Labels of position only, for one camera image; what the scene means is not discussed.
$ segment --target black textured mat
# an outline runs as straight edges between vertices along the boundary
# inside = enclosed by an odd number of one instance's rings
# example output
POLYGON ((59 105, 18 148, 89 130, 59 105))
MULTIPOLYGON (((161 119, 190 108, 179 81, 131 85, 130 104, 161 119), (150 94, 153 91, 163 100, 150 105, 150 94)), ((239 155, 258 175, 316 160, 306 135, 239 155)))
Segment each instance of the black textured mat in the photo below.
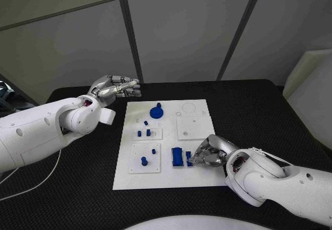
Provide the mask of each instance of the black textured mat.
MULTIPOLYGON (((57 89, 49 102, 85 94, 88 88, 57 89)), ((112 191, 128 101, 206 99, 219 136, 298 166, 332 171, 332 161, 270 81, 154 83, 143 84, 141 91, 141 98, 117 99, 109 106, 117 112, 112 125, 98 124, 63 149, 42 186, 0 202, 0 229, 122 229, 148 219, 184 214, 229 217, 271 229, 327 229, 293 216, 270 200, 252 207, 228 187, 112 191)), ((37 185, 56 158, 57 153, 20 168, 0 185, 0 197, 37 185)))

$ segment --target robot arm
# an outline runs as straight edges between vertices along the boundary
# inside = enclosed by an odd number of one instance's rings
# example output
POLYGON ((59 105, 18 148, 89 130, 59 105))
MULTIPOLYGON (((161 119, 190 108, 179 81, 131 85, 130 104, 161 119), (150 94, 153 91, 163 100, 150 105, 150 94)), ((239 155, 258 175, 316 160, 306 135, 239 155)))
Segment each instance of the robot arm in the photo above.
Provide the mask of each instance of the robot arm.
POLYGON ((225 184, 252 206, 270 199, 296 216, 332 226, 332 173, 294 166, 260 149, 239 149, 215 135, 205 139, 189 161, 225 165, 225 184), (265 156, 288 166, 280 167, 265 156))
POLYGON ((117 97, 140 96, 138 80, 101 77, 86 95, 66 98, 0 119, 0 173, 46 158, 89 134, 98 122, 111 125, 106 108, 117 97), (62 134, 60 127, 69 130, 62 134))

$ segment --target cable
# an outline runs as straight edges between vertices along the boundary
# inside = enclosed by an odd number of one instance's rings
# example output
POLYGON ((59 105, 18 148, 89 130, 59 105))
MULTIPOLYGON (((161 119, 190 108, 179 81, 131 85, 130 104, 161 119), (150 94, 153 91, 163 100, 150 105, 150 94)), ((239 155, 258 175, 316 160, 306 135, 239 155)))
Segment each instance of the cable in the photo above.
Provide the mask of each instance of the cable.
MULTIPOLYGON (((59 151, 59 156, 57 156, 57 160, 56 160, 53 169, 52 169, 52 171, 50 171, 47 177, 44 178, 44 180, 42 181, 42 183, 47 180, 47 178, 50 177, 50 175, 52 175, 52 173, 53 173, 53 171, 55 171, 55 168, 56 168, 56 165, 57 165, 57 162, 59 162, 59 159, 60 159, 60 152, 62 152, 62 149, 60 149, 60 151, 59 151)), ((26 192, 29 192, 29 191, 31 191, 34 188, 37 188, 37 187, 42 185, 42 183, 40 183, 37 186, 34 186, 33 188, 27 189, 24 192, 17 193, 17 194, 14 194, 14 195, 10 195, 10 196, 7 196, 5 198, 0 199, 0 201, 5 200, 5 199, 8 199, 8 198, 11 198, 11 197, 14 197, 14 196, 17 196, 17 195, 21 195, 23 193, 26 193, 26 192)))
POLYGON ((7 175, 7 177, 3 179, 3 181, 0 182, 0 184, 10 178, 10 176, 14 174, 14 172, 17 171, 18 168, 14 169, 14 171, 7 175))

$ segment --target blue object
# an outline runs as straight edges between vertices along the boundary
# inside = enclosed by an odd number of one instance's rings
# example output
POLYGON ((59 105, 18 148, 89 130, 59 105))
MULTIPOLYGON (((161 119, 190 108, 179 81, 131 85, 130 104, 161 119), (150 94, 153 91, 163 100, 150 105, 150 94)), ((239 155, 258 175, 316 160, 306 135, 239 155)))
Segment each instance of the blue object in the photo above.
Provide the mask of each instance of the blue object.
POLYGON ((171 154, 173 154, 173 166, 183 166, 182 148, 179 147, 173 148, 171 154))
POLYGON ((186 156, 186 166, 190 167, 192 166, 192 163, 187 161, 189 158, 192 157, 192 152, 184 152, 184 156, 186 156))
POLYGON ((143 166, 147 166, 147 158, 145 158, 145 157, 141 157, 140 160, 141 160, 141 165, 143 165, 143 166))
POLYGON ((157 103, 157 106, 154 108, 150 109, 150 117, 157 119, 163 116, 164 112, 161 109, 161 104, 157 103))

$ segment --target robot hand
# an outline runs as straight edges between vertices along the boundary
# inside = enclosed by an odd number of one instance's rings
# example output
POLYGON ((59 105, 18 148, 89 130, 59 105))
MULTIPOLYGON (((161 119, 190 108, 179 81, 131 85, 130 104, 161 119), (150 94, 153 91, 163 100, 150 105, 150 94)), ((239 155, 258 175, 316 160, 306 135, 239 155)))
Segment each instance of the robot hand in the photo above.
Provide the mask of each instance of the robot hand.
POLYGON ((137 79, 101 77, 86 95, 66 98, 0 119, 0 173, 46 158, 89 134, 98 122, 111 125, 106 108, 117 97, 140 96, 137 79))
POLYGON ((205 163, 212 167, 226 164, 228 156, 239 148, 222 137, 210 134, 200 143, 193 157, 189 158, 190 163, 205 163))
POLYGON ((294 166, 257 148, 239 149, 215 135, 203 140, 189 161, 225 165, 225 184, 248 204, 260 207, 270 199, 296 216, 332 227, 332 173, 294 166), (288 166, 280 167, 265 156, 288 166))

